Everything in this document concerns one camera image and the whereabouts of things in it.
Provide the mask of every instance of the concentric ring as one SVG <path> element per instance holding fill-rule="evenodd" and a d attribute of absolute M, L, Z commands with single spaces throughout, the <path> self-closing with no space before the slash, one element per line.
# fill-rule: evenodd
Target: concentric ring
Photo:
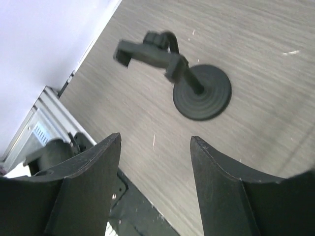
<path fill-rule="evenodd" d="M 184 78 L 173 89 L 173 100 L 177 110 L 192 120 L 208 120 L 220 115 L 232 96 L 228 76 L 212 65 L 196 65 L 190 68 L 205 87 L 201 95 L 193 92 Z"/>

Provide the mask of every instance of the gray wood surface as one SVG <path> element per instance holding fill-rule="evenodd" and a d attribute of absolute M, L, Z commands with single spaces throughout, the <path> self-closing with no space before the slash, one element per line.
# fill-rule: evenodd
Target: gray wood surface
<path fill-rule="evenodd" d="M 313 0 L 123 0 L 61 101 L 97 141 L 121 132 L 122 170 L 182 236 L 203 235 L 191 135 L 282 177 L 315 163 L 314 12 Z M 113 61 L 119 39 L 148 30 L 174 31 L 190 65 L 229 75 L 221 116 L 182 117 L 162 71 Z"/>

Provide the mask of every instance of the white panel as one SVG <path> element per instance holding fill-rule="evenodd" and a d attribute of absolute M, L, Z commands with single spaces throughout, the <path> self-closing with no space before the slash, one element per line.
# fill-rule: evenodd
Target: white panel
<path fill-rule="evenodd" d="M 60 89 L 121 0 L 0 0 L 0 160 L 44 87 Z"/>

